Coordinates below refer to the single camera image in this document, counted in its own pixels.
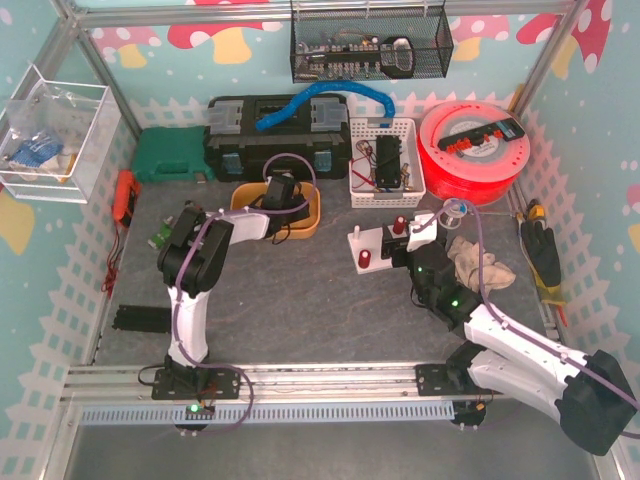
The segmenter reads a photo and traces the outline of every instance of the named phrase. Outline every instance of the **orange tray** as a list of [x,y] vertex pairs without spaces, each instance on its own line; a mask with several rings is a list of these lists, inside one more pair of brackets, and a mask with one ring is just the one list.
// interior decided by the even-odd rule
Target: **orange tray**
[[[313,185],[308,182],[302,182],[302,195],[309,198]],[[246,207],[253,202],[258,196],[267,193],[266,183],[245,183],[235,189],[231,196],[231,210],[237,210]],[[289,240],[302,240],[311,237],[318,229],[320,223],[320,190],[316,189],[315,198],[311,200],[309,205],[309,218],[294,222],[291,224],[291,234]],[[286,230],[280,230],[276,233],[276,240],[281,240],[287,235]]]

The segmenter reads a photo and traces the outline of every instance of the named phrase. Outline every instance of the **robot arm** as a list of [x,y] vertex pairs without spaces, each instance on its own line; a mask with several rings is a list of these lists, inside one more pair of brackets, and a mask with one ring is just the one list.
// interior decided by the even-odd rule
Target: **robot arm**
[[553,418],[581,448],[595,455],[608,452],[636,409],[563,360],[571,358],[633,396],[614,357],[553,342],[491,305],[500,320],[495,318],[478,294],[456,281],[443,242],[408,252],[407,266],[420,302],[467,340],[447,362],[456,384],[513,397]]
[[[308,216],[308,209],[287,216],[262,213],[302,204],[304,197],[295,193],[296,185],[296,181],[291,177],[274,176],[269,180],[265,195],[256,199],[261,200],[259,212],[248,207],[241,211],[221,210],[217,213],[216,221],[208,227],[200,248],[196,250],[183,276],[180,286],[183,295],[177,309],[176,327],[180,343],[188,356],[196,362],[202,362],[208,354],[205,336],[207,301],[211,289],[220,278],[229,246],[246,240],[269,237],[279,231],[285,222],[290,223]],[[178,305],[178,289],[175,285],[178,272],[207,216],[208,214],[199,208],[185,208],[158,256],[158,269],[163,274],[171,297],[172,315],[176,314]],[[175,335],[171,337],[169,357],[184,367],[192,366],[180,351]]]

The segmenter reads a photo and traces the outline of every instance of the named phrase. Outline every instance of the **black toolbox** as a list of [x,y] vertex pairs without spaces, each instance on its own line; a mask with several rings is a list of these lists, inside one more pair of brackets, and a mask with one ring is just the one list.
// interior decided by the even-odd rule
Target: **black toolbox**
[[[265,162],[278,153],[307,159],[318,178],[344,178],[352,158],[345,97],[317,95],[286,121],[264,131],[256,122],[286,106],[293,95],[220,97],[209,103],[205,161],[222,182],[260,182]],[[268,174],[291,173],[310,180],[307,167],[293,157],[275,160]]]

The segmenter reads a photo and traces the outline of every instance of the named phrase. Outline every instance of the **black glove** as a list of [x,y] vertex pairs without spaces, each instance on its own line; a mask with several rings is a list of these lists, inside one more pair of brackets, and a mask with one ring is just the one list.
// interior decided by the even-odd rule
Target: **black glove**
[[542,222],[525,221],[520,227],[522,245],[535,271],[536,286],[543,302],[563,304],[560,282],[560,258],[551,228],[543,228]]

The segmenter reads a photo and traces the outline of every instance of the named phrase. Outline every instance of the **small red cylinder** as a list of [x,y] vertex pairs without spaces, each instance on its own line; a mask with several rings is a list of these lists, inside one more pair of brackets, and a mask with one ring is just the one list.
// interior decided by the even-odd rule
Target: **small red cylinder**
[[406,227],[407,227],[407,219],[402,215],[398,215],[396,217],[396,221],[393,224],[393,233],[395,233],[396,235],[400,235],[401,233],[404,232]]
[[360,250],[360,258],[358,258],[358,266],[360,268],[368,268],[371,263],[371,252],[369,250]]

